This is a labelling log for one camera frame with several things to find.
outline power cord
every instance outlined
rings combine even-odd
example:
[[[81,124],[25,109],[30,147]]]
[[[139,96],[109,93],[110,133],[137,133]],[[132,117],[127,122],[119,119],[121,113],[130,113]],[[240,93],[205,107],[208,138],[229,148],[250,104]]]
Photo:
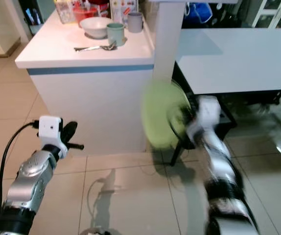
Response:
[[[11,137],[11,139],[9,140],[4,152],[3,152],[3,156],[2,156],[2,160],[1,160],[1,165],[0,165],[0,212],[2,209],[2,180],[3,180],[3,172],[4,172],[4,165],[5,165],[5,160],[8,154],[8,150],[13,142],[13,140],[15,139],[15,137],[26,127],[28,126],[32,126],[35,129],[38,129],[39,127],[39,121],[35,120],[33,122],[29,122],[25,125],[23,125],[19,130],[16,131],[16,133],[14,133],[14,135]]]

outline mug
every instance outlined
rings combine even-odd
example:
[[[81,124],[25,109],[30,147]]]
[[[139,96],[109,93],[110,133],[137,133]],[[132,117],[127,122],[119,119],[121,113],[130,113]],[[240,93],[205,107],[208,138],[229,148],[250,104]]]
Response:
[[[121,23],[109,23],[107,24],[107,34],[109,44],[114,41],[117,42],[117,47],[124,45],[124,25]]]
[[[142,30],[141,12],[130,12],[127,15],[127,28],[131,33],[139,33]]]

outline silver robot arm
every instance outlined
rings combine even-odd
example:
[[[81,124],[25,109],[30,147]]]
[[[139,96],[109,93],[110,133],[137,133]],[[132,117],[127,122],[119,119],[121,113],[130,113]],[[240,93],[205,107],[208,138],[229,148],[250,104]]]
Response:
[[[258,235],[254,216],[245,200],[239,171],[223,141],[214,132],[219,123],[220,105],[214,96],[199,97],[196,119],[187,127],[190,140],[199,147],[206,173],[209,202],[207,235]]]
[[[62,127],[59,117],[40,117],[38,136],[42,150],[35,151],[20,166],[17,178],[10,186],[0,211],[0,235],[29,233],[58,160],[66,157],[69,148],[84,148],[68,143],[75,133],[76,122]]]

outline blue stripe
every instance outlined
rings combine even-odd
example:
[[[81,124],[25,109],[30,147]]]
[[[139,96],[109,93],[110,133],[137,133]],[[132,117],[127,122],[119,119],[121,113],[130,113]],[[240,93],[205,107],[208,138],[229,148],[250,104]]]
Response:
[[[85,73],[85,72],[118,72],[118,71],[152,70],[153,68],[154,65],[130,65],[130,66],[99,66],[99,67],[37,68],[37,69],[27,69],[27,71],[29,75],[42,75],[42,74]]]

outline white bowl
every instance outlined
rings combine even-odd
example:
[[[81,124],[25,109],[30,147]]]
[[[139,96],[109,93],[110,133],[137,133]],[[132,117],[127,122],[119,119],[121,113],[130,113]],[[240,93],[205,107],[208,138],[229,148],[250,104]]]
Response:
[[[105,17],[90,17],[80,22],[84,31],[92,38],[101,39],[107,36],[107,24],[113,21]]]

